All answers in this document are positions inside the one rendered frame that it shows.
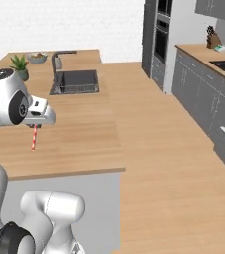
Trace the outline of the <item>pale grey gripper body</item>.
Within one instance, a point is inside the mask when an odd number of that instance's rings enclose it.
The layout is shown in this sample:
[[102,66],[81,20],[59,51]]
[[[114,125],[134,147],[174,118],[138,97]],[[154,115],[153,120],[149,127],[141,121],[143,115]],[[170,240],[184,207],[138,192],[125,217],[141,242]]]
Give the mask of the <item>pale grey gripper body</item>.
[[54,125],[56,123],[56,114],[48,105],[44,112],[30,111],[26,116],[26,123],[29,125]]

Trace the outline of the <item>red white striped straw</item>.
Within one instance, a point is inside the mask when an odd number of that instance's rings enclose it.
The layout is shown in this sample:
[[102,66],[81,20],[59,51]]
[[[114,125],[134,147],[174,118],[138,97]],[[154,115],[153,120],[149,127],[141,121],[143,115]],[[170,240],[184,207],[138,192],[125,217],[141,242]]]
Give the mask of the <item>red white striped straw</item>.
[[36,140],[37,140],[37,125],[34,126],[34,131],[33,131],[33,141],[32,141],[32,147],[31,150],[35,151],[36,148]]

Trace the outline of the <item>grey island counter base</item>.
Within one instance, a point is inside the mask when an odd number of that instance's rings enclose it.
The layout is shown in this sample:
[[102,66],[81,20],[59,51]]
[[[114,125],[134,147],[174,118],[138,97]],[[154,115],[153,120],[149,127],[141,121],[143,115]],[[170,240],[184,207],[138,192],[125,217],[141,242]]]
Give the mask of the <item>grey island counter base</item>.
[[19,224],[20,201],[26,191],[65,191],[83,197],[85,213],[72,226],[86,254],[112,254],[120,248],[120,174],[93,174],[9,181],[1,218]]

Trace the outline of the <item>dark grey sink basin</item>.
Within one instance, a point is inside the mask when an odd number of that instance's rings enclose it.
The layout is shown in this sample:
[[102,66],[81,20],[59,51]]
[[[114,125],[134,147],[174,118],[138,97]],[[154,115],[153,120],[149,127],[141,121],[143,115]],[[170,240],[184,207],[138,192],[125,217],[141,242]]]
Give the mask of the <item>dark grey sink basin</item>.
[[98,91],[96,70],[59,71],[55,74],[50,95],[96,93]]

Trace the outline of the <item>dark grey sink tap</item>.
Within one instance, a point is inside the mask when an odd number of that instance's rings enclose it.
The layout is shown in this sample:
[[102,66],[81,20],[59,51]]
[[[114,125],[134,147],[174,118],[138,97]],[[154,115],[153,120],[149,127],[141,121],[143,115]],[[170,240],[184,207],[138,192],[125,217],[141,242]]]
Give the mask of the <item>dark grey sink tap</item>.
[[58,57],[59,55],[76,54],[76,53],[77,51],[57,51],[52,54],[51,61],[52,61],[52,67],[53,67],[53,73],[54,73],[54,83],[58,83],[55,58]]

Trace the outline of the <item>green potted plant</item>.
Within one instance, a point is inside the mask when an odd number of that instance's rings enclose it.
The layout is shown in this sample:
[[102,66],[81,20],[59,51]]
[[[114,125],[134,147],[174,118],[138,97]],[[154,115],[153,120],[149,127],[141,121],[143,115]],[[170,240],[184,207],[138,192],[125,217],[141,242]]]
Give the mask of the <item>green potted plant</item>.
[[29,79],[27,64],[28,62],[25,60],[25,56],[19,58],[17,55],[14,55],[11,58],[10,68],[12,68],[23,81],[27,81]]

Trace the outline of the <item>grey bowl with food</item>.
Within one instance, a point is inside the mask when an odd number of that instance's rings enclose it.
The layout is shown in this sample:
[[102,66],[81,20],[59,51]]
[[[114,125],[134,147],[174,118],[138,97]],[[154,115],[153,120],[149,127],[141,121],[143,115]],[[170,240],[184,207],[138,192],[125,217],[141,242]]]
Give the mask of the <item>grey bowl with food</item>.
[[42,64],[47,60],[47,55],[44,53],[28,53],[27,59],[31,64]]

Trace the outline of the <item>dark grey tall cabinet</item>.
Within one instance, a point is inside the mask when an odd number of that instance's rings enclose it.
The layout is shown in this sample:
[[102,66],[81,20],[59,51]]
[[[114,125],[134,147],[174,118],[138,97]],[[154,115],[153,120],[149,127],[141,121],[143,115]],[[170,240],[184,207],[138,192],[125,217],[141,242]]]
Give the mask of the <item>dark grey tall cabinet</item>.
[[152,45],[156,10],[157,0],[145,0],[142,37],[142,69],[147,76],[150,76],[151,72]]

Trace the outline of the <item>dark grey oven stack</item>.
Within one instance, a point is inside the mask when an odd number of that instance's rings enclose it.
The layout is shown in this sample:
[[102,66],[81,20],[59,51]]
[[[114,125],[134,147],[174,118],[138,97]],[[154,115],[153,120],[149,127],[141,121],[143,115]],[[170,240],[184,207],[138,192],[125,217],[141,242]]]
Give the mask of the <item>dark grey oven stack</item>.
[[163,89],[172,0],[158,0],[154,34],[152,79]]

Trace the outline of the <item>grey base cupboard run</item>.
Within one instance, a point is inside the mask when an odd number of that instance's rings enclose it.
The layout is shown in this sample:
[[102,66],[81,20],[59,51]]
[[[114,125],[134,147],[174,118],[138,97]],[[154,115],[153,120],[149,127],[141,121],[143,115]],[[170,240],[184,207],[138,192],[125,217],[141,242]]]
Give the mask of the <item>grey base cupboard run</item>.
[[214,143],[225,164],[225,77],[177,49],[172,93]]

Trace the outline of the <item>brown knife block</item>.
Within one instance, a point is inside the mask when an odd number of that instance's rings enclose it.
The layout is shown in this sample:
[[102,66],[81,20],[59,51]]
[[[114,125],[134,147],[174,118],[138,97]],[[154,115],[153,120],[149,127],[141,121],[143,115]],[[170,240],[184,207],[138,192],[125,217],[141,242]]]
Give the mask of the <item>brown knife block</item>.
[[207,48],[208,49],[214,49],[216,46],[221,45],[221,41],[217,35],[217,33],[214,31],[214,28],[212,26],[207,27]]

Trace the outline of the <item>grey wall cupboards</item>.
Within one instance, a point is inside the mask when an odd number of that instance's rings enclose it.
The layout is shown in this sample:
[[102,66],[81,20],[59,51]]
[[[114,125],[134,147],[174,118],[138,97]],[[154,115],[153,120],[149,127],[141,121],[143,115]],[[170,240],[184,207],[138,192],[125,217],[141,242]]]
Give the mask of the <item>grey wall cupboards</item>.
[[225,0],[196,0],[195,12],[225,20]]

